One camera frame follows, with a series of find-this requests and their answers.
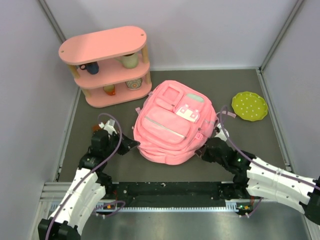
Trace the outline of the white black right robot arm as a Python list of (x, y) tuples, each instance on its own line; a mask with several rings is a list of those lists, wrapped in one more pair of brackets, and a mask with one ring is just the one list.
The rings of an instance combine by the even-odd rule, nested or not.
[(275, 167), (256, 155), (232, 149), (213, 137), (195, 151), (203, 161), (217, 163), (234, 175), (238, 198), (258, 197), (291, 207), (315, 224), (320, 223), (320, 181)]

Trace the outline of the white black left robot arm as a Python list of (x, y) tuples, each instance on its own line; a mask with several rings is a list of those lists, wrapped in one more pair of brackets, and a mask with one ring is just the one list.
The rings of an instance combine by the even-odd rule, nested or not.
[(96, 211), (97, 203), (113, 194), (112, 178), (103, 172), (108, 160), (114, 154), (123, 156), (139, 145), (138, 141), (115, 130), (95, 131), (59, 206), (49, 218), (38, 224), (39, 239), (81, 239), (84, 226)]

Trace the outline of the brown leather wallet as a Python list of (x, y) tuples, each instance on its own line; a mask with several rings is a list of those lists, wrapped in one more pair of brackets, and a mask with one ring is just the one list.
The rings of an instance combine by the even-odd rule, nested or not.
[(100, 127), (98, 124), (96, 124), (92, 127), (92, 132), (94, 133), (94, 132), (102, 130), (102, 129), (103, 129), (102, 127)]

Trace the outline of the pink student backpack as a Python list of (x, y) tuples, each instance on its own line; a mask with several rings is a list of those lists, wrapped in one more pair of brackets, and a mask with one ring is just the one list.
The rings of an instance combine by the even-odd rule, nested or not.
[(188, 161), (220, 124), (207, 96), (175, 80), (159, 84), (136, 111), (133, 138), (140, 154), (158, 164)]

